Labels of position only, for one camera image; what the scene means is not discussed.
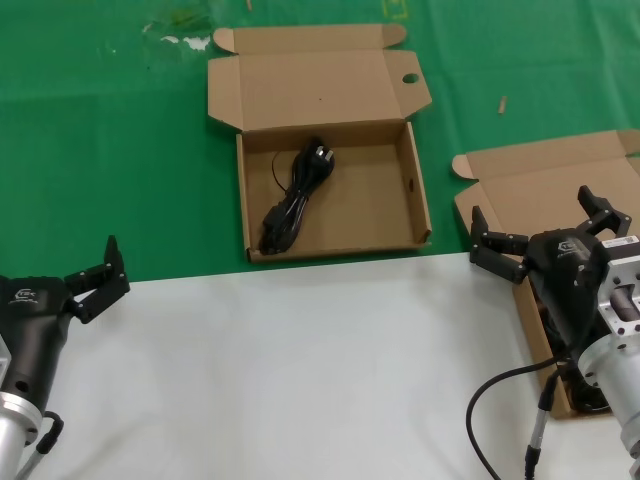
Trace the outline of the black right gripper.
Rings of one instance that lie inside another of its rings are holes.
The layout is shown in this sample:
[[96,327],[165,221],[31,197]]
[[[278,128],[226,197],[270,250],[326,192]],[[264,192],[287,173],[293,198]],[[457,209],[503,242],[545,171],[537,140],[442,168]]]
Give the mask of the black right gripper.
[[597,325],[596,289],[578,284],[578,273],[598,244],[595,236],[610,230],[616,238],[625,237],[629,216],[616,210],[606,198],[594,195],[586,185],[579,188],[578,201],[588,217],[578,226],[579,231],[557,229],[530,239],[491,231],[481,208],[474,206],[470,262],[516,285],[528,274],[563,342],[585,350],[604,335],[604,329]]

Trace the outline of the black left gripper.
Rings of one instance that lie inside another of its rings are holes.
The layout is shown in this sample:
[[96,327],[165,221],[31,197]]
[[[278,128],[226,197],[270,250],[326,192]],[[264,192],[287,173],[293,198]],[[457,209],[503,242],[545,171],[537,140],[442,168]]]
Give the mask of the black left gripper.
[[88,324],[130,291],[117,239],[103,263],[67,276],[1,280],[1,338],[11,360],[1,390],[35,406],[48,403],[71,319]]

